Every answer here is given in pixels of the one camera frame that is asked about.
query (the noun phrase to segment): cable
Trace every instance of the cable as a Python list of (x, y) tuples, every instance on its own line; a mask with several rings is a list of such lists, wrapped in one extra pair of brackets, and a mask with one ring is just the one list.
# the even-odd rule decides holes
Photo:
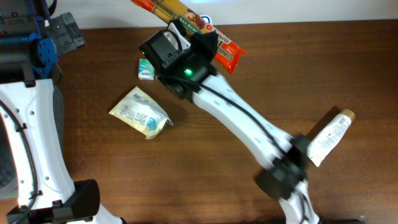
[(17, 127), (16, 131), (21, 135), (21, 139), (22, 139), (22, 142), (24, 143), (25, 150), (26, 150), (26, 156), (29, 161), (30, 170), (32, 172), (33, 194), (32, 194), (32, 197), (30, 198), (31, 200), (30, 200), (27, 208), (25, 209), (24, 213), (21, 216), (19, 216), (17, 218), (17, 220), (13, 223), (13, 224), (18, 224), (30, 213), (30, 210), (32, 209), (34, 203), (36, 202), (36, 197), (38, 195), (39, 187), (37, 185), (37, 174), (36, 174), (35, 164), (34, 164), (33, 157), (32, 157), (32, 152), (30, 151), (29, 143), (27, 141), (27, 138), (26, 138), (26, 135), (24, 132), (24, 128), (21, 126), (20, 122), (15, 117), (15, 114), (10, 110), (10, 108), (8, 108), (8, 106), (2, 100), (0, 100), (0, 106), (8, 114), (8, 116), (11, 118), (12, 122), (14, 122), (14, 124)]
[(311, 206), (310, 206), (310, 202), (308, 201), (308, 198), (307, 198), (307, 196), (305, 196), (305, 194), (303, 194), (303, 193), (301, 193), (302, 194), (302, 196), (303, 196), (303, 200), (304, 200), (304, 202), (307, 204), (307, 207), (308, 207), (308, 212), (309, 213), (313, 213), (313, 211), (311, 211)]
[(55, 9), (57, 8), (57, 0), (54, 0), (51, 6), (49, 7), (50, 16), (55, 13)]
[(179, 78), (179, 77), (165, 77), (165, 76), (158, 76), (158, 78), (166, 78), (166, 79), (171, 79), (171, 80), (176, 80), (176, 81), (180, 81), (180, 82), (184, 82), (184, 83), (188, 83), (191, 85), (195, 85), (195, 86), (199, 86), (201, 88), (204, 88), (205, 90), (208, 90), (210, 92), (212, 92), (214, 95), (220, 97), (221, 99), (225, 100), (227, 103), (233, 105), (234, 107), (236, 107), (238, 110), (242, 111), (244, 114), (248, 115), (259, 127), (260, 129), (266, 134), (266, 136), (271, 140), (272, 145), (274, 145), (278, 151), (282, 154), (282, 155), (286, 155), (287, 153), (277, 144), (275, 138), (273, 137), (273, 135), (270, 134), (270, 132), (260, 123), (260, 121), (257, 120), (257, 118), (255, 118), (250, 112), (248, 112), (246, 109), (244, 109), (242, 106), (240, 106), (239, 104), (233, 102), (232, 100), (228, 99), (227, 97), (225, 97), (224, 95), (222, 95), (221, 93), (218, 93), (216, 90), (203, 85), (201, 83), (196, 83), (193, 82), (191, 80), (185, 80), (183, 78)]
[(58, 83), (62, 82), (62, 80), (63, 80), (63, 72), (58, 63), (56, 63), (55, 66), (57, 66), (58, 71), (60, 72), (60, 78), (57, 81), (54, 81), (54, 84), (58, 84)]
[(303, 224), (304, 221), (309, 221), (308, 217), (305, 215), (305, 207), (304, 207), (304, 195), (302, 193), (298, 193), (298, 197), (300, 199), (300, 205), (301, 205), (301, 209), (302, 209), (302, 213), (303, 213), (303, 217), (301, 219), (300, 224)]
[(169, 32), (173, 35), (173, 37), (175, 38), (175, 41), (177, 41), (178, 44), (178, 49), (182, 51), (182, 44), (181, 44), (181, 40), (179, 39), (178, 35), (175, 34), (174, 32), (172, 32), (171, 30), (161, 30), (161, 32)]

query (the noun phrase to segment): white plastic frame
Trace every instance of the white plastic frame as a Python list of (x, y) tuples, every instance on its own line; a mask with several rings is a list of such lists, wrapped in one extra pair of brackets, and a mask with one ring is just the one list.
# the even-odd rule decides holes
[[(75, 186), (63, 161), (60, 142), (53, 113), (53, 81), (37, 80), (36, 86), (27, 88), (23, 82), (0, 85), (0, 99), (14, 112), (29, 142), (35, 163), (38, 190), (42, 195), (32, 207), (33, 210), (52, 207), (52, 202), (66, 202), (75, 192)], [(18, 176), (19, 206), (27, 206), (33, 191), (32, 172), (26, 156), (25, 147), (15, 124), (0, 108), (12, 156)], [(94, 216), (95, 224), (122, 224), (122, 220), (110, 214), (102, 205)]]
[[(181, 35), (173, 22), (169, 24), (167, 29), (177, 35), (178, 39), (180, 40), (182, 50), (187, 50), (191, 47), (191, 43), (183, 35)], [(169, 32), (164, 32), (164, 36), (175, 47), (175, 49), (178, 50), (178, 41), (175, 39), (175, 37)]]
[[(228, 97), (251, 113), (269, 133), (274, 136), (276, 142), (283, 150), (288, 151), (292, 147), (290, 143), (292, 137), (285, 131), (275, 127), (251, 108), (235, 91), (233, 91), (222, 74), (219, 73), (216, 76), (210, 75), (202, 84)], [(270, 139), (264, 134), (260, 127), (248, 115), (244, 114), (236, 107), (203, 88), (198, 93), (194, 93), (192, 99), (194, 104), (219, 119), (232, 133), (234, 133), (246, 147), (249, 148), (263, 168), (271, 169), (274, 166), (272, 161), (276, 157), (282, 158), (283, 155), (270, 143)], [(300, 201), (300, 194), (308, 200), (309, 204), (309, 206), (307, 206), (306, 203), (304, 204), (304, 213), (302, 211), (303, 207)], [(295, 192), (292, 193), (292, 196), (288, 200), (279, 200), (279, 203), (285, 212), (287, 224), (299, 224), (304, 215), (308, 217), (308, 221), (304, 221), (303, 224), (318, 224), (319, 217), (313, 211), (308, 196), (307, 181), (299, 183), (296, 186)]]

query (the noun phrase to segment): orange wrapper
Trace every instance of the orange wrapper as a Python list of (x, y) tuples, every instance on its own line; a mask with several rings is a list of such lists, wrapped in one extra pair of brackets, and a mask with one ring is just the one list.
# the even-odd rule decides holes
[(246, 52), (216, 29), (205, 22), (198, 14), (189, 9), (179, 0), (131, 0), (134, 4), (143, 7), (149, 12), (161, 18), (164, 22), (170, 23), (179, 20), (188, 31), (186, 38), (190, 38), (196, 32), (207, 34), (216, 32), (218, 35), (218, 52), (215, 59), (232, 74), (239, 62), (239, 56)]

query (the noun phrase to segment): small green package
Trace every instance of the small green package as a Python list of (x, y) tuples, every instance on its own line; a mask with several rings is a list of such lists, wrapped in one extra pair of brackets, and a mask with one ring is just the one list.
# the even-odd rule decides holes
[(140, 80), (154, 80), (155, 68), (147, 59), (139, 60), (138, 79)]

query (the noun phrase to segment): white wall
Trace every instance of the white wall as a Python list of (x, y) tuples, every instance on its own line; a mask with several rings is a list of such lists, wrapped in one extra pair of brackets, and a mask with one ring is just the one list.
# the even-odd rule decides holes
[[(182, 1), (199, 14), (210, 15), (214, 25), (398, 19), (398, 0)], [(56, 14), (68, 11), (72, 12), (79, 26), (84, 29), (165, 25), (155, 15), (130, 0), (59, 0)]]

